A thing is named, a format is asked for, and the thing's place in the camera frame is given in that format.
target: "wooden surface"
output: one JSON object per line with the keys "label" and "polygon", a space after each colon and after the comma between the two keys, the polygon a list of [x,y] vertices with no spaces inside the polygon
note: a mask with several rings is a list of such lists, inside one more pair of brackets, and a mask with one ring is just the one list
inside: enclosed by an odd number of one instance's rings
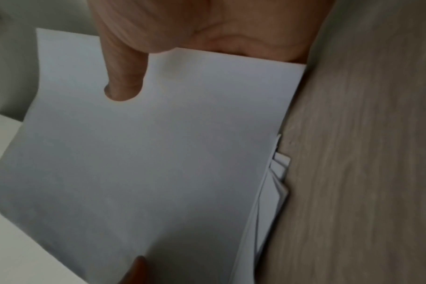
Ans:
{"label": "wooden surface", "polygon": [[283,128],[263,284],[426,284],[426,1],[340,4]]}

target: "blank sheet of paper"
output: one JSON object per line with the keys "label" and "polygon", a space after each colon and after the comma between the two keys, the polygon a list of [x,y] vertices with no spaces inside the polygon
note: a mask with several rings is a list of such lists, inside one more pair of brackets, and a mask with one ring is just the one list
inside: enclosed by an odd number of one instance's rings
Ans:
{"label": "blank sheet of paper", "polygon": [[40,88],[0,161],[0,213],[90,284],[226,283],[304,66],[176,49],[116,103],[99,39],[38,30]]}

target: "human hand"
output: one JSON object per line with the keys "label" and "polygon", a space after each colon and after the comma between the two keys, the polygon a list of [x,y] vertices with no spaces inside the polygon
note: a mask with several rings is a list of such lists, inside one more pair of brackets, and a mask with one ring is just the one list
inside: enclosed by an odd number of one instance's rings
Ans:
{"label": "human hand", "polygon": [[175,47],[306,62],[334,0],[89,0],[115,101],[141,90],[149,53]]}
{"label": "human hand", "polygon": [[149,284],[146,259],[143,256],[137,257],[118,284]]}

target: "wood grain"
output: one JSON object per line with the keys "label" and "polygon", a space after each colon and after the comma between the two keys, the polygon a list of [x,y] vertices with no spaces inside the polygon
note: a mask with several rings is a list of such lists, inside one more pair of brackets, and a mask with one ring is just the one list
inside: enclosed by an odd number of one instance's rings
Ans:
{"label": "wood grain", "polygon": [[258,283],[426,284],[426,0],[331,17],[283,128],[292,195]]}

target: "paper sheet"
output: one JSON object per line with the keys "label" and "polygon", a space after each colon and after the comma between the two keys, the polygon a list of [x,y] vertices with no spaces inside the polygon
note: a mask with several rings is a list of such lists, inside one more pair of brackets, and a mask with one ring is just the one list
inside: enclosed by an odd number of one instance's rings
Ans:
{"label": "paper sheet", "polygon": [[0,161],[0,213],[90,284],[227,283],[304,66],[176,49],[103,95],[94,36],[38,30],[40,88]]}

